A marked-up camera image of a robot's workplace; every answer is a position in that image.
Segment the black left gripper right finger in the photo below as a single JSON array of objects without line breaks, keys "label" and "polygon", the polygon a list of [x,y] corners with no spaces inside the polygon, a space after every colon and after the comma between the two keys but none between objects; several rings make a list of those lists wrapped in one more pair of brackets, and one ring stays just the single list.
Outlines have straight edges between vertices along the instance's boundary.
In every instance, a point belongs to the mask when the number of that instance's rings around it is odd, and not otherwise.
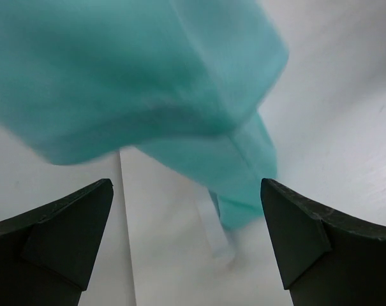
[{"label": "black left gripper right finger", "polygon": [[386,226],[263,179],[260,197],[294,305],[386,305]]}]

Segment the teal t shirt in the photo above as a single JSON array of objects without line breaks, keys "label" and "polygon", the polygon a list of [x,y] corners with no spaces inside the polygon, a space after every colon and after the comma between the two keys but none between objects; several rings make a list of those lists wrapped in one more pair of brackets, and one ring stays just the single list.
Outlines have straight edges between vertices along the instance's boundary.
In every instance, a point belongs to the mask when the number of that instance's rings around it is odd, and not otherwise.
[{"label": "teal t shirt", "polygon": [[256,1],[0,1],[0,126],[58,165],[135,147],[237,229],[277,174],[258,107],[287,60]]}]

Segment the silver clothes rack frame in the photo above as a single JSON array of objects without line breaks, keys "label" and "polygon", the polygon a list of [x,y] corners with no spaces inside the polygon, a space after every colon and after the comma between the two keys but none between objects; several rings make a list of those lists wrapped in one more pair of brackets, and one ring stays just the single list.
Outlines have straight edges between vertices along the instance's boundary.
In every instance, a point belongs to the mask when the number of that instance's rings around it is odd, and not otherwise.
[{"label": "silver clothes rack frame", "polygon": [[195,188],[195,203],[213,257],[220,264],[231,264],[235,259],[235,248],[220,221],[216,195],[205,187],[197,186]]}]

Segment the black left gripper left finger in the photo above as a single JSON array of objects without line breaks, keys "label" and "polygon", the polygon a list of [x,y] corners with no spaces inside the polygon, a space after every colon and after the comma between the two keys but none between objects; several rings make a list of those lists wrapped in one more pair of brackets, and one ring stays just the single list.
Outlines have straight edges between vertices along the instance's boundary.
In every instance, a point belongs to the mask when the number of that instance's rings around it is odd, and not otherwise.
[{"label": "black left gripper left finger", "polygon": [[78,305],[108,220],[113,185],[98,180],[0,222],[0,305]]}]

